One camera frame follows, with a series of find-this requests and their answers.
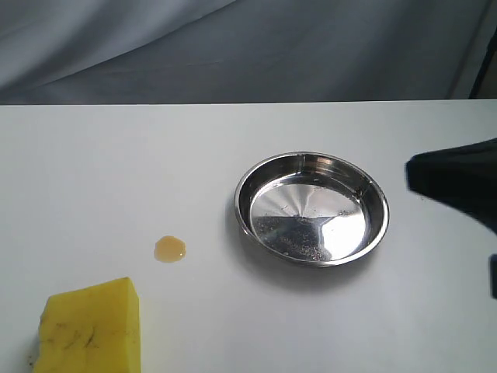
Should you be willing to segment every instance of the yellow sponge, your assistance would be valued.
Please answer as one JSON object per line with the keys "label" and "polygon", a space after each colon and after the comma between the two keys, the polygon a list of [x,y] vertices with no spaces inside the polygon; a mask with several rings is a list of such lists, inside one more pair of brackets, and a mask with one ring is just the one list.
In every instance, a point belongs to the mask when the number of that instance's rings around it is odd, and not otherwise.
{"label": "yellow sponge", "polygon": [[48,298],[34,373],[140,373],[138,296],[129,278]]}

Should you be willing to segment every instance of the bowl rim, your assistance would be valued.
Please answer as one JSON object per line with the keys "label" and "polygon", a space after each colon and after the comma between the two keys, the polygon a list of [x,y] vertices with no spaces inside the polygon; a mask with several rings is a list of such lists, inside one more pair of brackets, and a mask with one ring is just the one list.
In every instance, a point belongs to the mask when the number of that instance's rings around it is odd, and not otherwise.
{"label": "bowl rim", "polygon": [[[243,186],[247,182],[247,179],[255,172],[257,169],[260,167],[273,162],[277,159],[281,158],[287,158],[287,157],[295,157],[295,156],[302,156],[302,155],[314,155],[314,156],[319,156],[319,157],[324,157],[336,162],[341,162],[352,169],[354,169],[356,172],[361,174],[362,176],[366,177],[367,180],[370,182],[370,185],[374,188],[375,192],[377,193],[378,197],[381,200],[381,206],[383,208],[383,221],[381,222],[381,228],[380,231],[376,234],[374,239],[364,248],[362,248],[360,251],[357,253],[354,253],[351,256],[346,256],[345,258],[339,259],[339,260],[329,260],[325,262],[318,262],[318,261],[309,261],[309,260],[302,260],[302,259],[296,259],[292,258],[289,256],[285,256],[282,253],[277,252],[274,249],[271,249],[269,246],[265,245],[263,242],[261,242],[252,232],[252,230],[246,225],[242,213],[240,210],[240,194],[242,191]],[[263,159],[261,162],[256,163],[254,166],[252,166],[246,173],[245,175],[240,179],[238,182],[238,185],[236,186],[235,189],[235,216],[238,221],[238,225],[242,229],[242,231],[245,233],[245,236],[248,236],[250,240],[257,244],[257,246],[261,246],[273,255],[284,259],[286,261],[289,261],[291,263],[297,263],[301,265],[305,265],[308,267],[334,267],[334,266],[339,266],[341,264],[349,263],[354,260],[359,259],[362,256],[365,256],[368,254],[371,250],[373,250],[375,247],[378,246],[378,244],[381,242],[383,237],[385,236],[388,225],[390,222],[390,208],[388,206],[387,198],[385,197],[383,190],[380,188],[380,186],[377,184],[377,182],[366,172],[364,172],[361,168],[357,167],[356,165],[352,164],[351,162],[346,161],[345,159],[341,159],[339,157],[335,157],[334,155],[329,155],[325,153],[320,153],[320,152],[305,152],[305,151],[298,151],[298,152],[286,152],[286,153],[281,153],[278,155],[273,155],[269,158]]]}

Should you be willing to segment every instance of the stainless steel bowl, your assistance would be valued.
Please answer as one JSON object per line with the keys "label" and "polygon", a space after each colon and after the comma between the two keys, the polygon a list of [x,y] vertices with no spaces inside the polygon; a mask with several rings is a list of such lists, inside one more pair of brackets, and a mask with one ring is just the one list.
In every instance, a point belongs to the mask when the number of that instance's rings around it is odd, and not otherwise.
{"label": "stainless steel bowl", "polygon": [[235,192],[248,237],[286,260],[330,267],[371,251],[388,226],[388,204],[363,170],[312,152],[276,155],[252,167]]}

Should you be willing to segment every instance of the orange liquid droplet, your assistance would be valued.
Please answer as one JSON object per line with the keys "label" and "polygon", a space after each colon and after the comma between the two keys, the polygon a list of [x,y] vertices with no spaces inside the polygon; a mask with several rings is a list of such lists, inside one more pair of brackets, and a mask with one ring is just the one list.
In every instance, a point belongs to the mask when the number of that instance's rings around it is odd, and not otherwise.
{"label": "orange liquid droplet", "polygon": [[171,235],[162,237],[155,244],[154,256],[159,262],[172,263],[181,260],[186,255],[186,245],[181,239]]}

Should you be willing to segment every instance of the metal bowl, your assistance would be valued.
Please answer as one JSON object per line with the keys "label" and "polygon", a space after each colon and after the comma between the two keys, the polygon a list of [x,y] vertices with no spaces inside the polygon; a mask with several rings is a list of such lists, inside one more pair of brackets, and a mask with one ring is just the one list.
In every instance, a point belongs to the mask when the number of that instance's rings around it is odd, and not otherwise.
{"label": "metal bowl", "polygon": [[252,240],[313,267],[371,251],[388,226],[388,204],[363,170],[312,152],[276,155],[253,166],[235,192],[235,213]]}

